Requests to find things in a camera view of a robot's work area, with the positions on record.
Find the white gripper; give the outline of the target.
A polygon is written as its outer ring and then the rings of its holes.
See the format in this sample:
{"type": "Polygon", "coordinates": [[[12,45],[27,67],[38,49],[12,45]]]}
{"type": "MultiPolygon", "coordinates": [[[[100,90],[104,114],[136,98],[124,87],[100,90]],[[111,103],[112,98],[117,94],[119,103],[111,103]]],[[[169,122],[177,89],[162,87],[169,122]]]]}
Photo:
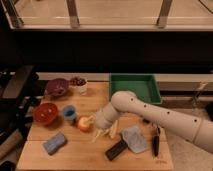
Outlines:
{"type": "Polygon", "coordinates": [[[120,116],[121,113],[111,103],[108,103],[103,108],[100,108],[95,116],[83,116],[81,119],[84,124],[93,124],[95,122],[95,125],[99,128],[92,139],[94,143],[100,136],[103,136],[105,129],[110,128],[120,116]]]}

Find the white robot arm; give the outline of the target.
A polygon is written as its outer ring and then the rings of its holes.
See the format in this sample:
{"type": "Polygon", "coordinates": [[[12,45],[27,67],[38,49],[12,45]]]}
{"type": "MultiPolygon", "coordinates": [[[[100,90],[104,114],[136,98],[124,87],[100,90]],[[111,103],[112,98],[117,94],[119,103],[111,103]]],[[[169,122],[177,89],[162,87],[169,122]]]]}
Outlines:
{"type": "Polygon", "coordinates": [[[131,91],[115,92],[110,101],[89,116],[85,123],[94,123],[99,130],[107,130],[123,113],[145,118],[213,154],[213,122],[145,103],[131,91]]]}

